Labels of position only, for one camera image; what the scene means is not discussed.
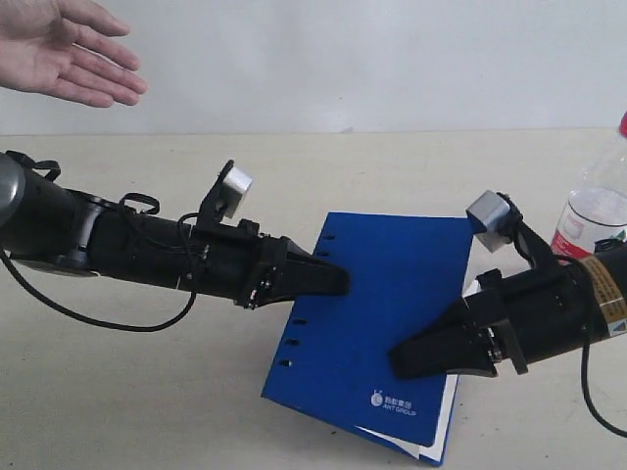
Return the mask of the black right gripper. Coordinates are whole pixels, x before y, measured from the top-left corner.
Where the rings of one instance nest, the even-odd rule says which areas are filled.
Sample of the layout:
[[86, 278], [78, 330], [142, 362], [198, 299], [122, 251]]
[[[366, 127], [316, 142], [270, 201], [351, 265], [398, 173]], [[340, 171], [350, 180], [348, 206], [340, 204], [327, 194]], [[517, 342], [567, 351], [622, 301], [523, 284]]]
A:
[[530, 269], [459, 298], [425, 329], [388, 351], [393, 375], [495, 378], [495, 365], [528, 367], [605, 339], [593, 275], [581, 261]]

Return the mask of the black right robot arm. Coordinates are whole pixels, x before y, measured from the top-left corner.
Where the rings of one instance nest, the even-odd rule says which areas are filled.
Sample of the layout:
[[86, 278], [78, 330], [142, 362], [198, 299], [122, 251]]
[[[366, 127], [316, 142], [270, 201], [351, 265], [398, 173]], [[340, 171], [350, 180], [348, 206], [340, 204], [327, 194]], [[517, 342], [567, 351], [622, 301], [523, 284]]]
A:
[[493, 378], [503, 361], [522, 375], [532, 364], [626, 331], [625, 247], [582, 259], [555, 256], [509, 277], [493, 269], [476, 285], [389, 350], [396, 378]]

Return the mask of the person's open hand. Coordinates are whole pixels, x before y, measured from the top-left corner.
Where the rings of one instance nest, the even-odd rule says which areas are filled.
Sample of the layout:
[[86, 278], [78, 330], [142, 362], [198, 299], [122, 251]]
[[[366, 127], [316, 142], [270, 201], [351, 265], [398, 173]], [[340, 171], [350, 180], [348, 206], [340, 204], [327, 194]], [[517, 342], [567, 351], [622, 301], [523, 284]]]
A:
[[130, 26], [94, 1], [3, 1], [1, 86], [93, 108], [134, 106], [148, 91]]

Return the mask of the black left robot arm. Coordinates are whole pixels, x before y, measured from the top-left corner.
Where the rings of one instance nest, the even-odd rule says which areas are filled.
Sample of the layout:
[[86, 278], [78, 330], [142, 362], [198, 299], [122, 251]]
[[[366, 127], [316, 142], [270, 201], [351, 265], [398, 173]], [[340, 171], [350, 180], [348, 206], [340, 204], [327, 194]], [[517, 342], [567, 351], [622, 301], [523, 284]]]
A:
[[252, 179], [227, 161], [192, 222], [158, 216], [155, 198], [109, 201], [57, 183], [55, 161], [1, 155], [1, 246], [13, 262], [66, 276], [104, 276], [196, 292], [255, 308], [301, 296], [342, 296], [350, 276], [290, 238], [232, 218]]

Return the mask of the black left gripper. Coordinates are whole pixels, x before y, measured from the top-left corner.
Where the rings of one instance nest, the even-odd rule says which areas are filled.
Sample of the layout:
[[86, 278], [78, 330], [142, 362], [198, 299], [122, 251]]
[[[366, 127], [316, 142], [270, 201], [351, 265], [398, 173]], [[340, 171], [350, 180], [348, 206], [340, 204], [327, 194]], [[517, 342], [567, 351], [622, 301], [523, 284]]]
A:
[[228, 299], [254, 309], [302, 296], [343, 296], [350, 274], [306, 252], [285, 236], [260, 232], [244, 219], [236, 226], [179, 224], [182, 267], [178, 289]]

